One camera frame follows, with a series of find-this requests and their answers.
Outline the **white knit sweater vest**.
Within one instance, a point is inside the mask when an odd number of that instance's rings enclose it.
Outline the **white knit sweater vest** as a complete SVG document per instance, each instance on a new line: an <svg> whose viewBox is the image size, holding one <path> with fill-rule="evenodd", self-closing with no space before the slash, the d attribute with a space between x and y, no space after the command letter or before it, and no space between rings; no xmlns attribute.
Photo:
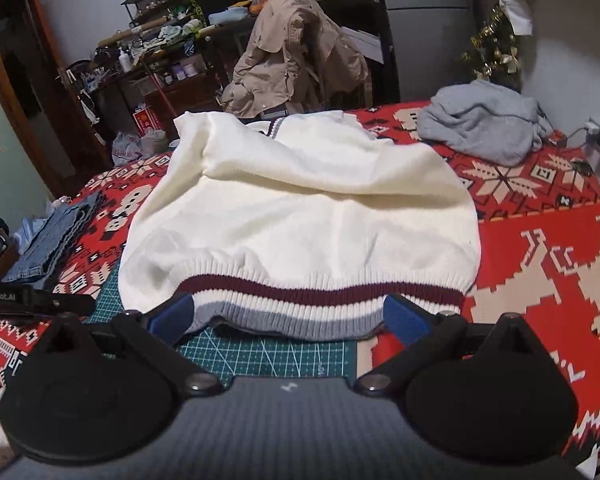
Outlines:
<svg viewBox="0 0 600 480"><path fill-rule="evenodd" d="M428 145L376 138L340 110L250 125L186 113L175 127L126 239L125 309L187 292L194 332L224 322L309 341L372 336L391 294L460 310L480 266L478 218Z"/></svg>

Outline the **folded blue jeans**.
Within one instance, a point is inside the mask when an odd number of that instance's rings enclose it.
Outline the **folded blue jeans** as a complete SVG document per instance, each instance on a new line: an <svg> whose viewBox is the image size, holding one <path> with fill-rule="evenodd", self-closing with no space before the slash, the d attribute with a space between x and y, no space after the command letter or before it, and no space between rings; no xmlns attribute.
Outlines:
<svg viewBox="0 0 600 480"><path fill-rule="evenodd" d="M73 244L91 223L104 200L102 192L60 205L2 278L4 284L29 285L50 292L71 254Z"/></svg>

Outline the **green cutting mat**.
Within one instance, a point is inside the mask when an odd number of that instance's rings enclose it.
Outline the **green cutting mat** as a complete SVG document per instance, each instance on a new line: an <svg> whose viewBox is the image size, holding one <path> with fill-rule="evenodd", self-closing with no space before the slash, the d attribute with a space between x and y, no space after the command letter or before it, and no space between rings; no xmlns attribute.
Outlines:
<svg viewBox="0 0 600 480"><path fill-rule="evenodd" d="M91 323L105 323L122 312L118 294L118 265L104 264L68 281L70 292L96 301ZM176 350L227 384L236 376L344 377L353 380L358 349L352 341L299 342L277 337L254 336L226 325L187 335Z"/></svg>

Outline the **red christmas pattern blanket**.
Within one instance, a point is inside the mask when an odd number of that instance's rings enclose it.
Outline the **red christmas pattern blanket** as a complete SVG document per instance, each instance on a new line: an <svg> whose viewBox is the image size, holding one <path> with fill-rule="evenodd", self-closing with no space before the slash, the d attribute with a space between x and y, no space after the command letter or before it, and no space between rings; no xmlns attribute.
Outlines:
<svg viewBox="0 0 600 480"><path fill-rule="evenodd" d="M370 132L397 144L418 139L416 117L425 102L354 112ZM543 148L515 168L434 149L468 189L480 218L482 258L463 315L494 323L520 311L570 382L579 403L566 456L580 464L600 450L600 186L576 169L579 151ZM78 238L54 292L72 278L117 263L134 212L166 174L171 153L155 155L92 177L76 201L104 196L102 211ZM0 388L28 356L46 323L19 328L0 321ZM381 334L356 344L356 374L402 349Z"/></svg>

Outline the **grey knit sweater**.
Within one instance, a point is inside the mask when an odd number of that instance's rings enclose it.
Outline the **grey knit sweater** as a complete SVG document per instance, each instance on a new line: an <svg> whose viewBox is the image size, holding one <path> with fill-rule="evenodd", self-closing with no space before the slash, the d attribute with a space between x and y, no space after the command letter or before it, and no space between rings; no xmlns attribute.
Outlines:
<svg viewBox="0 0 600 480"><path fill-rule="evenodd" d="M504 167L539 151L553 131L535 99L480 79L440 89L417 118L422 140Z"/></svg>

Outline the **cluttered dark desk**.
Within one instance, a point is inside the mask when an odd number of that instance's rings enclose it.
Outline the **cluttered dark desk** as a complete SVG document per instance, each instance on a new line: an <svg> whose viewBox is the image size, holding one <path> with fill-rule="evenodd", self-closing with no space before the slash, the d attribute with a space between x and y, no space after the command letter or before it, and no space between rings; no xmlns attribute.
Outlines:
<svg viewBox="0 0 600 480"><path fill-rule="evenodd" d="M155 0L131 0L133 2ZM102 40L93 65L102 71L97 81L103 92L134 70L145 73L151 90L132 110L140 131L162 129L175 138L175 117L185 112L220 110L223 90L245 52L253 24L268 0L251 0L244 6L228 6L225 0L182 0L182 16L169 1L159 4L163 16L147 21L136 17L133 28ZM368 78L351 93L336 94L325 110L353 110L381 104L396 93L396 83L385 68L383 47L365 54L366 39L381 42L388 30L381 0L314 0L354 42L365 58ZM276 108L247 122L289 113Z"/></svg>

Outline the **small christmas tree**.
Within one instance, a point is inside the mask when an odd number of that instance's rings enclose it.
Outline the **small christmas tree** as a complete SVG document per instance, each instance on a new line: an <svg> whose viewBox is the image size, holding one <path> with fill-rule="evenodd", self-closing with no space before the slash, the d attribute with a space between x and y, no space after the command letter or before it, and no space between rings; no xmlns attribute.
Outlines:
<svg viewBox="0 0 600 480"><path fill-rule="evenodd" d="M518 60L518 38L502 7L497 4L462 55L476 79L499 84L519 91L521 88L521 65Z"/></svg>

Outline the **beige jacket on chair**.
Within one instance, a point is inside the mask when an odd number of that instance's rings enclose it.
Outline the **beige jacket on chair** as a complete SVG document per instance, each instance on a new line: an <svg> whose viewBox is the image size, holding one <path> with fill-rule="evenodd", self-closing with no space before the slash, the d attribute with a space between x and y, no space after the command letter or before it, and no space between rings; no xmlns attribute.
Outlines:
<svg viewBox="0 0 600 480"><path fill-rule="evenodd" d="M268 0L220 103L242 119L324 110L368 78L364 56L314 0Z"/></svg>

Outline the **grey refrigerator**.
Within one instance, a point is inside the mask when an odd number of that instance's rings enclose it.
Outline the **grey refrigerator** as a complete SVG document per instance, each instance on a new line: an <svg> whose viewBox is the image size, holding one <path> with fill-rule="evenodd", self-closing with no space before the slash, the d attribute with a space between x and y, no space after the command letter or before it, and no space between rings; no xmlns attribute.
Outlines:
<svg viewBox="0 0 600 480"><path fill-rule="evenodd" d="M476 31L472 0L385 0L400 97L421 101L471 80L462 54Z"/></svg>

